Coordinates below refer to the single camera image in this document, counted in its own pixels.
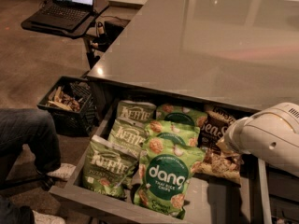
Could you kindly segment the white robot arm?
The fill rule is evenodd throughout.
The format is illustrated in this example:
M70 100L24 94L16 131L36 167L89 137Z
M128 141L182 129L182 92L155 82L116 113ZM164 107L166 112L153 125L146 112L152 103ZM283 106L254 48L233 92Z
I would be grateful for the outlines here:
M281 103L238 119L218 145L224 151L252 154L299 176L299 105Z

